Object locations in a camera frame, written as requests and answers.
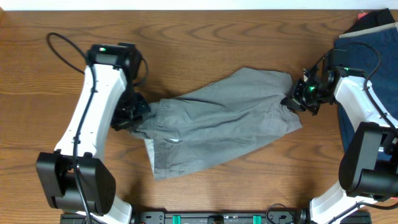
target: black wire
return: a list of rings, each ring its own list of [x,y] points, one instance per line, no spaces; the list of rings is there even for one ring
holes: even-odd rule
[[[267,220],[268,220],[269,222],[271,222],[272,224],[276,224],[276,223],[274,223],[274,222],[268,217],[268,211],[269,211],[272,207],[274,207],[275,205],[280,205],[280,206],[282,206],[282,207],[284,207],[284,208],[287,208],[285,205],[283,205],[283,204],[281,204],[281,203],[275,203],[275,204],[271,205],[271,206],[267,209],[267,211],[266,211],[266,218],[267,218]],[[293,214],[291,214],[290,211],[287,211],[287,212],[293,217],[293,219],[295,218],[295,216],[294,216]]]
[[[76,134],[75,134],[75,137],[74,137],[74,140],[73,140],[73,159],[72,159],[72,160],[73,160],[73,170],[75,171],[75,181],[76,181],[77,189],[78,189],[78,191],[79,191],[80,198],[81,198],[81,201],[83,202],[83,206],[84,206],[84,209],[85,209],[85,212],[86,212],[86,223],[87,223],[87,224],[91,224],[91,213],[90,213],[90,209],[89,209],[89,207],[88,207],[86,195],[85,195],[85,193],[84,193],[84,191],[83,191],[83,187],[81,186],[81,181],[80,181],[80,176],[79,176],[80,171],[79,171],[79,168],[78,168],[77,147],[78,147],[78,144],[79,144],[79,142],[80,142],[80,140],[79,140],[80,131],[81,131],[81,128],[82,128],[82,126],[83,126],[84,120],[85,120],[86,115],[87,115],[87,112],[88,112],[88,108],[90,107],[91,101],[93,100],[94,93],[95,93],[95,90],[96,90],[96,73],[95,73],[95,70],[94,70],[93,66],[90,65],[90,64],[88,63],[87,56],[83,53],[83,51],[82,51],[77,45],[75,45],[75,44],[74,44],[71,40],[69,40],[68,38],[66,38],[66,37],[64,37],[64,36],[62,36],[62,35],[60,35],[60,34],[58,34],[58,33],[51,32],[51,33],[47,34],[47,44],[49,45],[49,47],[50,47],[50,49],[52,50],[52,52],[53,52],[59,59],[61,59],[61,60],[62,60],[63,62],[65,62],[67,65],[71,66],[71,68],[73,68],[73,69],[75,69],[76,71],[78,71],[78,72],[84,74],[84,72],[83,72],[82,70],[76,68],[74,65],[72,65],[71,63],[69,63],[68,61],[66,61],[66,60],[53,48],[53,46],[52,46],[52,44],[51,44],[51,41],[50,41],[50,37],[51,37],[52,35],[57,36],[57,37],[63,39],[64,41],[68,42],[73,48],[75,48],[75,49],[80,53],[80,55],[85,59],[86,64],[89,65],[89,68],[90,68],[90,70],[91,70],[91,75],[93,76],[93,87],[92,87],[92,89],[91,89],[91,93],[90,93],[90,96],[89,96],[89,98],[88,98],[88,101],[87,101],[87,104],[86,104],[86,108],[85,108],[85,110],[84,110],[84,112],[83,112],[83,114],[82,114],[82,116],[81,116],[81,118],[80,118],[80,122],[79,122],[79,125],[78,125],[78,127],[77,127]]]
[[[146,74],[145,74],[145,77],[141,81],[135,83],[134,86],[142,86],[143,84],[145,84],[145,82],[147,81],[147,78],[148,78],[148,74],[149,74],[148,63],[147,63],[147,60],[145,60],[145,58],[142,58],[142,60],[145,63]]]
[[[86,55],[83,53],[83,51],[81,51],[81,49],[80,49],[78,46],[76,46],[76,44],[74,44],[71,40],[69,40],[68,38],[62,36],[61,34],[58,34],[58,33],[56,33],[56,32],[51,32],[51,33],[48,33],[48,34],[47,34],[46,41],[47,41],[47,45],[50,47],[51,51],[52,51],[59,59],[61,59],[63,62],[65,62],[67,65],[69,65],[71,68],[73,68],[73,69],[75,69],[76,71],[78,71],[78,72],[84,74],[84,71],[80,70],[79,68],[76,68],[76,66],[72,65],[70,62],[68,62],[66,59],[64,59],[64,57],[62,57],[62,56],[55,50],[55,48],[52,46],[52,43],[51,43],[51,41],[50,41],[50,37],[53,36],[53,35],[56,36],[56,37],[59,37],[59,38],[63,39],[65,42],[67,42],[68,44],[70,44],[70,45],[71,45],[74,49],[76,49],[76,50],[79,52],[79,54],[86,60]]]
[[[93,221],[95,221],[95,222],[97,222],[97,224],[106,224],[105,222],[102,222],[101,220],[99,220],[99,219],[97,219],[97,218],[95,218],[95,217],[92,217],[91,218]],[[83,223],[82,224],[87,224],[87,217],[83,220]]]
[[[352,210],[354,210],[355,208],[360,209],[360,206],[364,205],[364,206],[369,206],[371,208],[376,208],[376,209],[380,209],[380,210],[392,210],[395,208],[398,208],[398,203],[395,203],[391,206],[380,206],[380,205],[373,205],[371,203],[366,203],[366,202],[357,202],[355,205],[353,205],[352,207],[350,207],[349,209],[347,209],[346,211],[344,211],[343,213],[339,214],[336,217],[333,217],[332,220],[330,220],[328,222],[328,224],[332,224],[333,222],[335,222],[337,219],[347,215],[349,212],[351,212]]]
[[[363,88],[365,91],[365,94],[368,96],[369,100],[371,101],[371,103],[373,104],[373,106],[375,107],[375,109],[377,110],[377,112],[380,114],[380,116],[386,121],[386,123],[390,126],[390,128],[392,129],[393,132],[395,132],[396,136],[398,136],[398,130],[397,128],[394,126],[394,124],[387,118],[387,114],[385,114],[382,109],[379,107],[379,105],[376,103],[376,101],[374,100],[374,98],[372,97],[372,95],[369,92],[369,87],[368,87],[368,81],[370,80],[370,78],[377,72],[377,70],[380,67],[380,62],[381,62],[381,57],[380,57],[380,53],[371,45],[363,43],[363,42],[350,42],[347,44],[343,44],[343,45],[339,45],[337,47],[333,47],[332,49],[328,50],[322,57],[320,60],[318,60],[316,62],[315,65],[317,65],[324,57],[327,53],[329,53],[332,50],[335,49],[339,49],[340,47],[344,47],[347,45],[351,45],[351,44],[359,44],[359,45],[363,45],[369,49],[371,49],[377,57],[377,65],[374,67],[374,69],[371,71],[371,73],[369,73],[368,77],[365,78],[365,81],[363,83]]]

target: green connector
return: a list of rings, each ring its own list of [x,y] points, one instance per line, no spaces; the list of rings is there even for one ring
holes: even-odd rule
[[[253,215],[253,224],[261,224],[261,216]]]
[[[173,215],[173,224],[181,224],[181,216]]]

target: gray fabric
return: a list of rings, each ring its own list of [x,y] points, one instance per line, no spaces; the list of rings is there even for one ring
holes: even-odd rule
[[[373,28],[370,28],[370,29],[359,30],[359,31],[356,31],[356,32],[350,32],[350,33],[346,33],[346,34],[341,34],[341,35],[339,35],[339,38],[357,37],[357,36],[360,36],[360,35],[372,34],[372,33],[375,33],[375,32],[380,32],[380,31],[391,29],[391,28],[398,29],[398,22],[395,22],[395,23],[392,23],[392,24],[386,24],[386,25],[383,25],[383,26],[373,27]]]
[[[299,117],[280,104],[291,86],[288,73],[242,68],[200,90],[151,103],[132,135],[147,139],[155,179],[207,169],[301,128]]]

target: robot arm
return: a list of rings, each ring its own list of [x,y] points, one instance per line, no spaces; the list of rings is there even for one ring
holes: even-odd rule
[[[36,167],[49,205],[85,215],[73,178],[72,156],[75,133],[92,91],[95,91],[80,132],[77,156],[82,189],[92,216],[101,223],[128,224],[132,206],[116,192],[116,181],[104,166],[104,144],[109,126],[128,128],[150,110],[134,92],[141,54],[134,45],[93,45],[88,51],[93,64],[96,89],[92,89],[91,69],[85,70],[80,99],[65,134],[54,153],[41,152]]]
[[[363,206],[360,202],[373,204],[398,194],[398,158],[393,154],[396,132],[382,119],[364,91],[366,72],[350,68],[345,55],[346,51],[340,49],[328,52],[322,58],[321,77],[317,77],[317,65],[305,71],[306,81],[298,80],[290,95],[281,102],[293,110],[309,110],[316,115],[321,104],[337,101],[347,112],[355,130],[340,164],[339,181],[310,202],[311,221],[318,224],[340,223],[344,217]],[[387,119],[398,127],[398,121],[383,107],[371,88],[371,82],[367,86],[369,94]],[[377,159],[380,149],[392,155],[391,161]]]

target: wooden surface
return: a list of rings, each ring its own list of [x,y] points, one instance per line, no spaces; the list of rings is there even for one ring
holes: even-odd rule
[[[0,28],[0,223],[59,223],[35,171],[69,124],[83,75],[45,44],[59,32],[82,49],[133,42],[149,63],[149,101],[227,77],[241,67],[300,78],[356,20],[358,11],[7,12]],[[84,66],[67,44],[56,48]],[[343,156],[336,106],[299,114],[303,128],[239,159],[184,177],[155,181],[144,143],[111,130],[106,166],[118,195],[140,209],[262,210],[306,206],[338,180]],[[374,223],[397,212],[371,210]]]
[[[1,24],[3,14],[4,14],[4,10],[0,7],[0,24]]]

